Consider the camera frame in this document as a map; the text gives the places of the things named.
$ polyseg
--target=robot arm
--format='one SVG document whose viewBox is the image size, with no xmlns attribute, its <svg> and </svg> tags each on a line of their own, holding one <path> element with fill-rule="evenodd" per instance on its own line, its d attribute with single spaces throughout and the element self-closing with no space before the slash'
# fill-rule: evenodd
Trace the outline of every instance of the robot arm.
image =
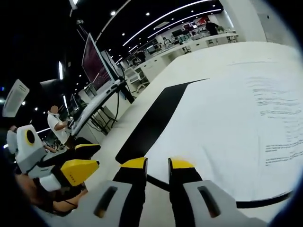
<svg viewBox="0 0 303 227">
<path fill-rule="evenodd" d="M 48 192 L 83 183 L 99 167 L 96 160 L 88 160 L 100 149 L 98 144 L 81 144 L 73 150 L 48 154 L 32 125 L 18 128 L 19 152 L 17 164 L 23 174 L 39 178 Z"/>
</svg>

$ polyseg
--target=white shirt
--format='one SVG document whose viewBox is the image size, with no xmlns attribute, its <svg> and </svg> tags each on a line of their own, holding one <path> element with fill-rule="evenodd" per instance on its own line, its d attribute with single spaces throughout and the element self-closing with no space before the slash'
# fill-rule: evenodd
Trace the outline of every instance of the white shirt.
<svg viewBox="0 0 303 227">
<path fill-rule="evenodd" d="M 58 131 L 55 130 L 56 124 L 62 124 L 62 121 L 59 119 L 59 117 L 57 117 L 53 113 L 48 112 L 47 123 L 55 134 L 55 136 L 58 138 L 58 140 L 60 140 L 62 144 L 65 144 L 71 134 L 68 133 L 65 129 L 61 129 Z"/>
<path fill-rule="evenodd" d="M 18 151 L 18 144 L 17 144 L 17 134 L 14 133 L 12 130 L 8 130 L 6 135 L 6 142 L 9 146 L 9 151 L 11 154 L 15 154 Z"/>
</svg>

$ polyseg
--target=gray gripper housing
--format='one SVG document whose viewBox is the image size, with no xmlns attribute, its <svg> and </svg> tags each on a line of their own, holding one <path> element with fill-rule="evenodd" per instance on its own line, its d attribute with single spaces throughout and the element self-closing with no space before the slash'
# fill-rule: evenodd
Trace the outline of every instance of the gray gripper housing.
<svg viewBox="0 0 303 227">
<path fill-rule="evenodd" d="M 242 214 L 235 199 L 211 181 L 185 183 L 183 186 L 193 210 L 196 227 L 267 226 L 267 223 L 258 218 L 248 218 Z M 207 203 L 211 203 L 216 210 L 216 217 L 211 217 Z"/>
</svg>

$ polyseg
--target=person's arm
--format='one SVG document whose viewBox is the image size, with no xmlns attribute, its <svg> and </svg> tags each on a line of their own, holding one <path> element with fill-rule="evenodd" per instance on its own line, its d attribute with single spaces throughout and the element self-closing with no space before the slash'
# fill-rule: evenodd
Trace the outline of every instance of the person's arm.
<svg viewBox="0 0 303 227">
<path fill-rule="evenodd" d="M 55 150 L 54 148 L 52 148 L 52 147 L 50 147 L 48 145 L 44 145 L 44 148 L 48 149 L 52 153 L 56 153 L 57 152 L 57 150 Z"/>
<path fill-rule="evenodd" d="M 57 124 L 55 125 L 54 129 L 55 129 L 56 131 L 59 131 L 59 130 L 64 129 L 64 128 L 66 128 L 66 127 L 67 127 L 67 122 L 62 122 L 62 124 L 57 123 Z"/>
<path fill-rule="evenodd" d="M 68 212 L 72 209 L 75 209 L 78 207 L 79 199 L 85 195 L 88 191 L 85 189 L 80 192 L 79 195 L 75 196 L 74 198 L 71 198 L 66 201 L 61 201 L 61 202 L 53 202 L 53 207 L 57 211 L 61 212 Z"/>
</svg>

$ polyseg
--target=black stripe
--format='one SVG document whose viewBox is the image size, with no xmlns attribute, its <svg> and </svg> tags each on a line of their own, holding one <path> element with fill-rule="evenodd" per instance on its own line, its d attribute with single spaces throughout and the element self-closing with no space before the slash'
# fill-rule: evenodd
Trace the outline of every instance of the black stripe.
<svg viewBox="0 0 303 227">
<path fill-rule="evenodd" d="M 160 181 L 150 175 L 147 175 L 147 181 L 167 192 L 169 192 L 169 184 L 165 183 L 163 181 Z M 287 198 L 289 198 L 289 196 L 291 195 L 290 193 L 281 195 L 281 196 L 277 196 L 271 199 L 266 199 L 266 200 L 257 200 L 257 201 L 238 201 L 236 202 L 237 204 L 237 208 L 240 209 L 246 209 L 246 208 L 257 208 L 257 207 L 265 207 L 265 206 L 269 206 L 272 204 L 276 204 L 279 202 L 282 202 L 284 200 L 286 200 Z"/>
<path fill-rule="evenodd" d="M 118 152 L 117 162 L 123 164 L 144 157 L 170 121 L 190 83 L 167 87 L 161 92 Z"/>
</svg>

